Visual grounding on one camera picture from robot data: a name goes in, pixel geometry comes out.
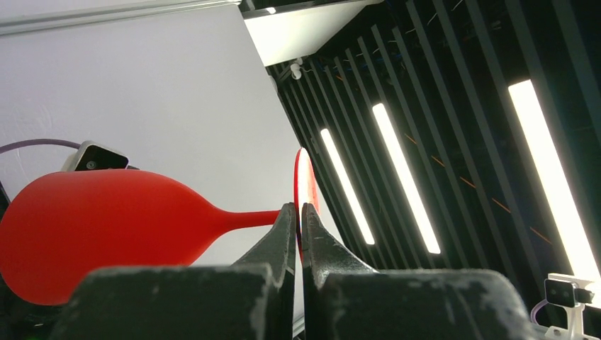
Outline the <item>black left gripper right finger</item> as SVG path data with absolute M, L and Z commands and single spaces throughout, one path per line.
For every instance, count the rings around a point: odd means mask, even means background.
M 482 269 L 376 270 L 302 208 L 308 339 L 535 339 L 514 286 Z

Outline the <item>red wine glass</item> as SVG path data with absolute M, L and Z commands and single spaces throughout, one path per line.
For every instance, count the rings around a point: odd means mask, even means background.
M 228 232 L 278 210 L 232 212 L 150 171 L 59 171 L 25 186 L 1 219 L 1 277 L 19 298 L 63 305 L 91 272 L 190 266 Z

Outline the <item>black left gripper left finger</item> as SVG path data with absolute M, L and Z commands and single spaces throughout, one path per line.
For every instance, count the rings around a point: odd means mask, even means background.
M 89 274 L 52 339 L 291 339 L 297 212 L 231 266 L 113 267 Z

